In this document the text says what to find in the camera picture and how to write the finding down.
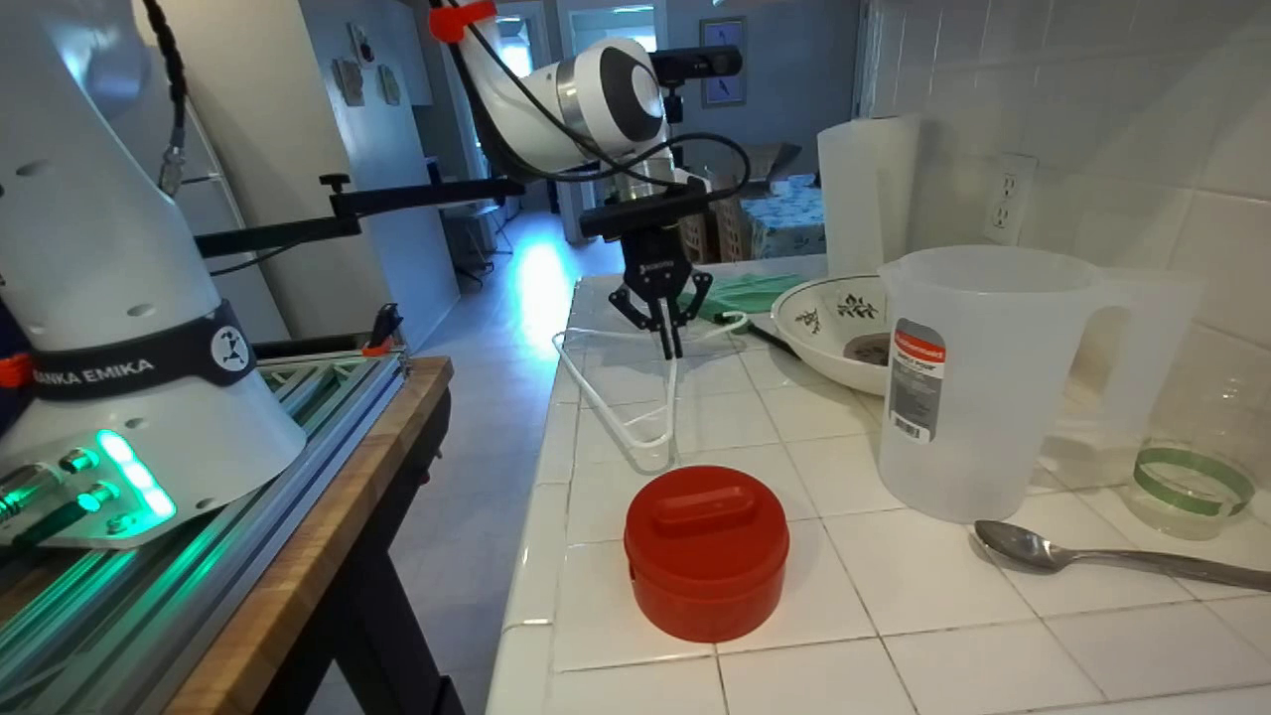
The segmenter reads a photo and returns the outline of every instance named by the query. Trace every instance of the spoon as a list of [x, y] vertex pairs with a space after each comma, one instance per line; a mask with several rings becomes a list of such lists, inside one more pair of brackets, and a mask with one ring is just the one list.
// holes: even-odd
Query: spoon
[[1062, 547], [1045, 541], [1035, 527], [1005, 523], [1005, 521], [976, 521], [972, 523], [980, 543], [992, 554], [1011, 555], [1013, 563], [1031, 574], [1062, 574], [1076, 559], [1105, 559], [1105, 563], [1125, 563], [1125, 567], [1146, 567], [1146, 574], [1166, 574], [1166, 576], [1185, 576], [1185, 582], [1207, 582], [1207, 586], [1236, 586], [1236, 590], [1262, 590], [1271, 591], [1271, 574], [1256, 567], [1236, 567], [1220, 559], [1195, 559], [1195, 555], [1176, 555], [1176, 554], [1131, 554], [1131, 547]]

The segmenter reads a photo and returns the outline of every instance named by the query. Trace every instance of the measuring cup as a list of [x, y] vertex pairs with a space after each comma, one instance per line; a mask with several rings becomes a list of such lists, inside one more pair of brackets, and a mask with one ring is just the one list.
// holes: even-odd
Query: measuring cup
[[1090, 423], [1139, 436], [1200, 297], [1023, 248], [918, 252], [882, 284], [894, 362], [877, 474], [902, 504], [958, 523], [1027, 501], [1091, 316], [1125, 310], [1125, 331]]

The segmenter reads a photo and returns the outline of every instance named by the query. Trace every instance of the floor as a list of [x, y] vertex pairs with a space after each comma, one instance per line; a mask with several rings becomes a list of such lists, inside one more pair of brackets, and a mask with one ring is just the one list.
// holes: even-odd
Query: floor
[[[572, 288], [617, 273], [611, 244], [572, 248], [558, 214], [521, 214], [480, 288], [432, 337], [452, 362], [452, 425], [432, 480], [406, 518], [395, 559], [414, 596], [437, 666], [452, 677], [465, 711], [485, 711], [508, 574], [537, 470], [547, 394], [558, 382], [553, 335], [567, 318]], [[357, 711], [337, 672], [328, 677], [314, 715]]]

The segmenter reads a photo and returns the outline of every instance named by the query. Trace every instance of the red lid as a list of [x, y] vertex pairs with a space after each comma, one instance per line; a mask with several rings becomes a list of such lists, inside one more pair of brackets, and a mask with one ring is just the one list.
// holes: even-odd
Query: red lid
[[762, 480], [686, 466], [637, 494], [623, 543], [645, 615], [678, 641], [721, 645], [775, 613], [791, 527]]

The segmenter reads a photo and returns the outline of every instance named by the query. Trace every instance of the label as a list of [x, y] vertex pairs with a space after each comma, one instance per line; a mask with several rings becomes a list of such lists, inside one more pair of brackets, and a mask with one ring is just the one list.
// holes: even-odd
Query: label
[[890, 423], [913, 440], [933, 440], [950, 359], [946, 337], [902, 318], [890, 353]]

